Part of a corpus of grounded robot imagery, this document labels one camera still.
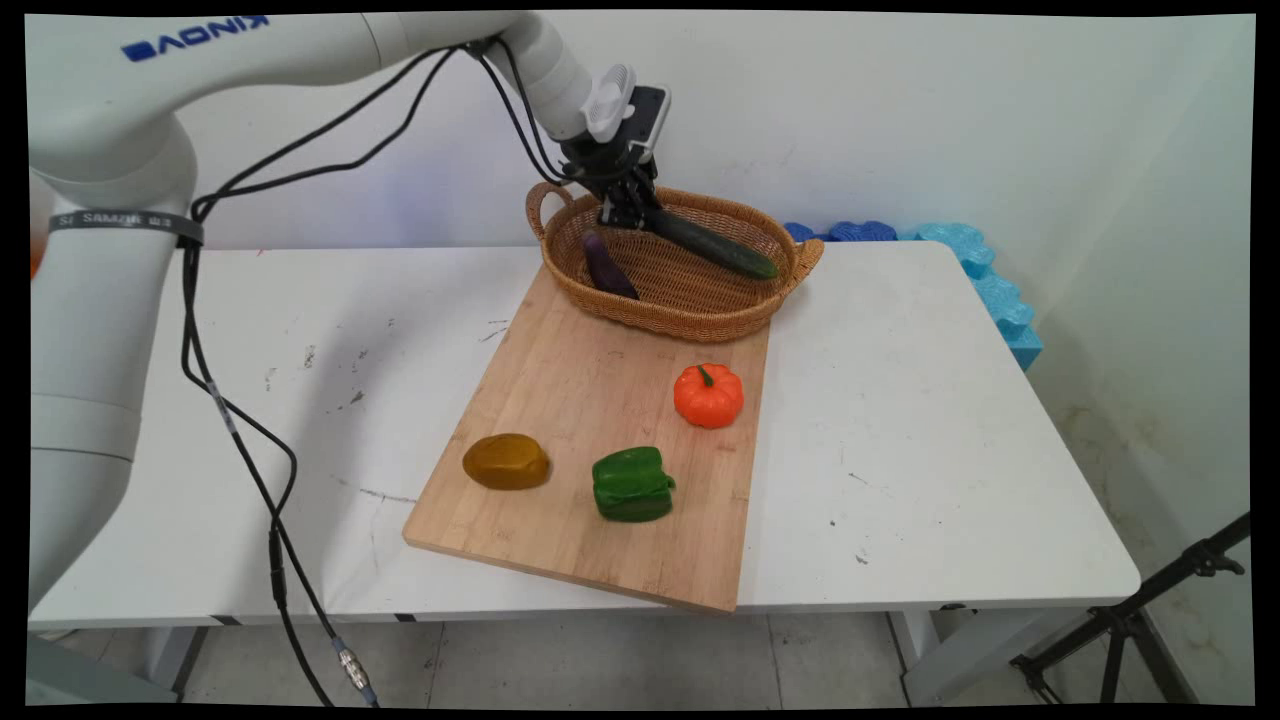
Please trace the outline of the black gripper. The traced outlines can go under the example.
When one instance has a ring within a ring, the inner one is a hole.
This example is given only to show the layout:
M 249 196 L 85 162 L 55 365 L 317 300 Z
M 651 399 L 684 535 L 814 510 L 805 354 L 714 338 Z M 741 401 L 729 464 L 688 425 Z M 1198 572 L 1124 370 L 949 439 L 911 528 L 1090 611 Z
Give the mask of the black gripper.
M 603 196 L 600 225 L 640 231 L 643 217 L 663 209 L 654 184 L 658 170 L 650 141 L 652 132 L 618 132 L 604 143 L 584 132 L 559 143 L 563 176 L 590 193 L 600 195 L 630 179 L 630 196 L 626 192 Z

